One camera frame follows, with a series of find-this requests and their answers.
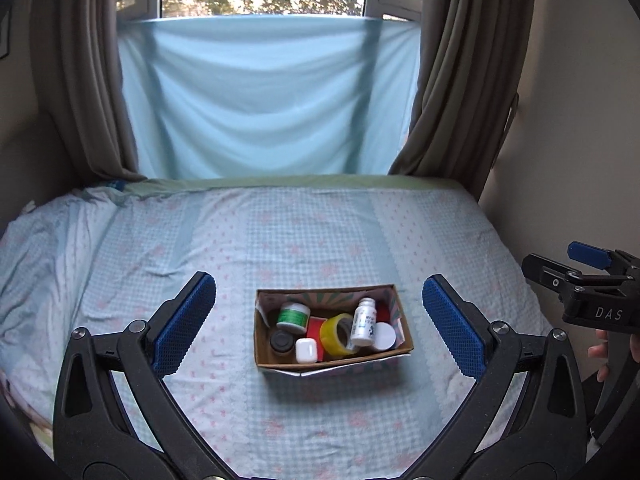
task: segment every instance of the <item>roll of tape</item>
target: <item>roll of tape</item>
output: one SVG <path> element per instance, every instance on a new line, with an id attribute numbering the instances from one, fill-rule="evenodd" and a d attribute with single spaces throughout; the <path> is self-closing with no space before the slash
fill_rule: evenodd
<path id="1" fill-rule="evenodd" d="M 353 316 L 350 314 L 338 314 L 327 319 L 320 327 L 320 342 L 324 349 L 334 357 L 353 355 L 358 351 L 351 343 L 351 326 Z"/>

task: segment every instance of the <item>green mattress edge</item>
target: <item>green mattress edge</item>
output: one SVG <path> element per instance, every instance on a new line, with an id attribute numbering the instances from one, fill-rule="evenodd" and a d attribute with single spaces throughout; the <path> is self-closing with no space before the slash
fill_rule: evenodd
<path id="1" fill-rule="evenodd" d="M 402 175 L 302 175 L 262 176 L 247 178 L 216 178 L 211 180 L 149 179 L 127 184 L 124 192 L 138 196 L 171 194 L 183 191 L 201 191 L 225 187 L 309 187 L 367 188 L 367 189 L 462 189 L 459 183 L 446 178 L 421 178 Z"/>

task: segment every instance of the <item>blue and white bedspread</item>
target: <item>blue and white bedspread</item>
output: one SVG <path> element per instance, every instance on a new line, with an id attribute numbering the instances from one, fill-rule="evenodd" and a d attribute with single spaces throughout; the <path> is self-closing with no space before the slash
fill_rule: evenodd
<path id="1" fill-rule="evenodd" d="M 518 264 L 463 190 L 247 187 L 136 196 L 95 188 L 9 225 L 0 244 L 0 368 L 51 419 L 70 330 L 148 319 L 194 272 L 216 305 L 165 382 L 240 475 L 356 480 L 398 476 L 433 441 L 473 380 L 421 304 L 443 274 L 489 320 L 549 326 Z M 258 288 L 395 283 L 415 350 L 396 366 L 339 377 L 263 374 L 253 358 Z M 132 423 L 154 444 L 118 374 Z M 499 438 L 516 380 L 484 445 Z"/>

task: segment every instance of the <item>screw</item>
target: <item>screw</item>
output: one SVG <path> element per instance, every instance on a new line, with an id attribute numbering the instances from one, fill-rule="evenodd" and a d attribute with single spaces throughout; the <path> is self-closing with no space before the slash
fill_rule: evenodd
<path id="1" fill-rule="evenodd" d="M 509 325 L 503 321 L 496 321 L 491 325 L 492 330 L 500 335 L 505 335 L 509 331 Z"/>
<path id="2" fill-rule="evenodd" d="M 145 329 L 146 323 L 141 319 L 137 319 L 129 323 L 129 332 L 133 332 L 137 334 L 138 332 L 142 332 Z"/>
<path id="3" fill-rule="evenodd" d="M 564 330 L 560 330 L 559 328 L 555 328 L 551 331 L 551 334 L 558 341 L 564 341 L 566 339 L 566 332 Z"/>
<path id="4" fill-rule="evenodd" d="M 71 337 L 73 339 L 82 339 L 84 336 L 86 336 L 86 329 L 85 328 L 76 328 L 72 333 L 71 333 Z"/>

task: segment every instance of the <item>blue gripper pad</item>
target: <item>blue gripper pad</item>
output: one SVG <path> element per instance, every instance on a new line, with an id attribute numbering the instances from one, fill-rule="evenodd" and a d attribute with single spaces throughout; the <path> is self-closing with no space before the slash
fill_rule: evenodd
<path id="1" fill-rule="evenodd" d="M 155 339 L 153 369 L 160 378 L 177 372 L 214 303 L 216 282 L 205 274 Z"/>
<path id="2" fill-rule="evenodd" d="M 443 285 L 450 289 L 449 294 Z M 422 304 L 425 310 L 444 339 L 462 374 L 478 381 L 486 370 L 486 342 L 482 341 L 456 303 L 464 306 L 462 298 L 455 293 L 444 277 L 431 276 L 424 282 Z M 479 310 L 478 314 L 484 319 L 485 328 L 488 328 L 486 318 Z"/>
<path id="3" fill-rule="evenodd" d="M 571 242 L 566 253 L 574 262 L 580 262 L 594 269 L 604 270 L 611 266 L 611 257 L 606 250 L 587 244 Z"/>

